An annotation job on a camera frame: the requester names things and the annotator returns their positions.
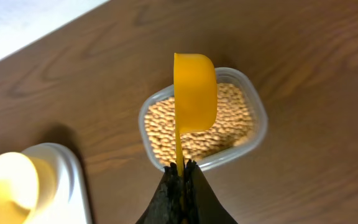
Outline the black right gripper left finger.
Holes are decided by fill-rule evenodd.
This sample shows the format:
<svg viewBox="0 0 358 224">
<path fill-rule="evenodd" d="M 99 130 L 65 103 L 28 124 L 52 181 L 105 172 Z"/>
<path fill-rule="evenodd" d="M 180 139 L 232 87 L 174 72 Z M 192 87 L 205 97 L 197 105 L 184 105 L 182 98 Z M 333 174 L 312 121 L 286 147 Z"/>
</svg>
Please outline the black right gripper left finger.
<svg viewBox="0 0 358 224">
<path fill-rule="evenodd" d="M 182 178 L 177 165 L 164 167 L 163 176 L 145 212 L 136 224 L 180 224 L 182 222 Z"/>
</svg>

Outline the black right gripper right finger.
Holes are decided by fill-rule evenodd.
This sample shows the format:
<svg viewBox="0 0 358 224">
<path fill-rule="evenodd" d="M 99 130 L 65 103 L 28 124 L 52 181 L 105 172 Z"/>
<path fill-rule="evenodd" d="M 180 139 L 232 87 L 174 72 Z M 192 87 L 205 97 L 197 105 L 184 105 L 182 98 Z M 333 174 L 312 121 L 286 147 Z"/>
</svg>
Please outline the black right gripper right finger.
<svg viewBox="0 0 358 224">
<path fill-rule="evenodd" d="M 185 202 L 188 223 L 237 224 L 221 205 L 198 164 L 192 160 L 185 167 Z"/>
</svg>

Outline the yellow measuring scoop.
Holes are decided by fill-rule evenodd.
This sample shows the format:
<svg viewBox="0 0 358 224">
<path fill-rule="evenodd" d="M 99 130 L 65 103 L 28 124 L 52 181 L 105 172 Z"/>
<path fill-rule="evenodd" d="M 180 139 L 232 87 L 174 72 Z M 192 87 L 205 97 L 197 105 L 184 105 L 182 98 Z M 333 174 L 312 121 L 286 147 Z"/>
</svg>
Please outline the yellow measuring scoop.
<svg viewBox="0 0 358 224">
<path fill-rule="evenodd" d="M 209 129 L 217 115 L 217 81 L 212 61 L 202 54 L 174 54 L 176 164 L 184 174 L 181 135 Z"/>
</svg>

